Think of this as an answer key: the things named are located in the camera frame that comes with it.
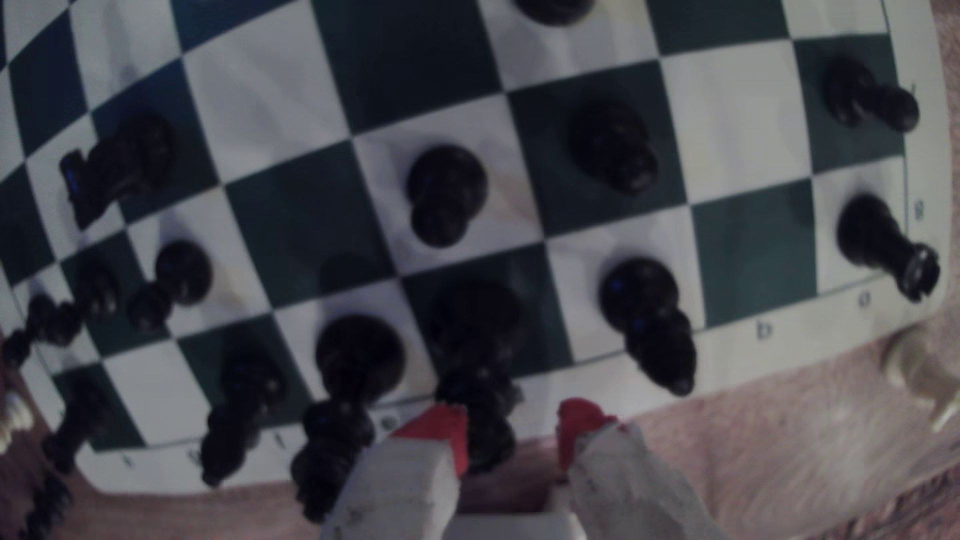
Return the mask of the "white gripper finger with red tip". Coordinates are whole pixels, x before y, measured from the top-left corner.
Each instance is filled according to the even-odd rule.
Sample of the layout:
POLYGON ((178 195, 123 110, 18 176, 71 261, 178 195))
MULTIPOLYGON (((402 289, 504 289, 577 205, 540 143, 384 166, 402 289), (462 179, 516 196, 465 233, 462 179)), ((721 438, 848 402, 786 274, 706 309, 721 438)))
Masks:
POLYGON ((470 468, 469 412, 435 403, 367 450, 322 526, 323 539, 441 539, 470 468))
POLYGON ((558 463, 588 539, 728 539, 641 428, 583 398, 558 406, 558 463))

